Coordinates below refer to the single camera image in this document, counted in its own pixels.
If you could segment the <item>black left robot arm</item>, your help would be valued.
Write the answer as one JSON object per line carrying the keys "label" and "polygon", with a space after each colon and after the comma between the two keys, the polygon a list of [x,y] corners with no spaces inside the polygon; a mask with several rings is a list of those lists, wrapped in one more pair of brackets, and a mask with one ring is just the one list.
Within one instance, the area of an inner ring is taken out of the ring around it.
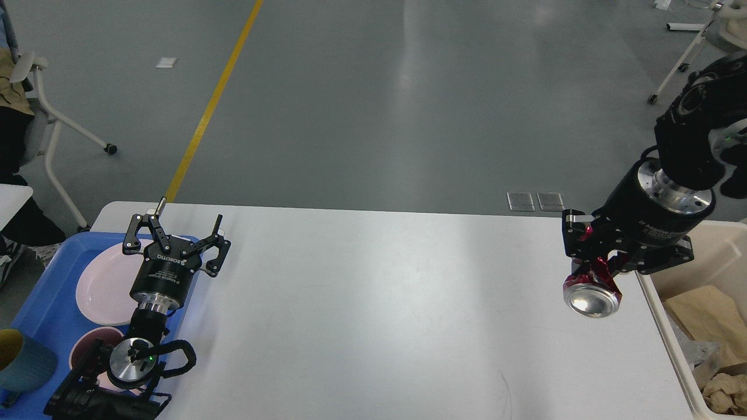
{"label": "black left robot arm", "polygon": [[196,273],[216,277],[231,241],[217,215],[212,232],[200,241],[167,234],[160,224],[166,205],[135,213],[122,241],[124,255],[142,263],[129,295],[136,303],[126,334],[115,345],[94,341],[46,403],[53,419],[155,419],[172,396],[158,393],[160,380],[181,376],[197,364],[184,339],[166,340],[167,322],[189,299]]}

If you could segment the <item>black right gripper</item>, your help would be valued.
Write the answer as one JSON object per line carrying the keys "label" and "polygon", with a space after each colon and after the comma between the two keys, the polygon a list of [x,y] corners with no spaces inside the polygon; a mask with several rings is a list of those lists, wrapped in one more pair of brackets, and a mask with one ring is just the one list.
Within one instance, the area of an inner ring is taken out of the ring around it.
{"label": "black right gripper", "polygon": [[[615,250],[609,258],[613,276],[683,265],[694,260],[686,234],[713,213],[715,203],[712,189],[684,188],[664,173],[659,159],[640,159],[593,213],[562,212],[565,254],[582,261],[605,260]],[[633,241],[617,249],[622,232]]]}

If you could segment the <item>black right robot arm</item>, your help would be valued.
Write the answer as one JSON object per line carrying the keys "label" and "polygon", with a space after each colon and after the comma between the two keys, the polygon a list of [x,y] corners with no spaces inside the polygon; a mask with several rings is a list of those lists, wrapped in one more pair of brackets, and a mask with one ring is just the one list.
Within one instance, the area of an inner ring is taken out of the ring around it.
{"label": "black right robot arm", "polygon": [[655,145],[594,212],[563,212],[571,274],[650,274],[693,261],[689,232],[725,197],[745,198],[745,53],[693,72],[654,127]]}

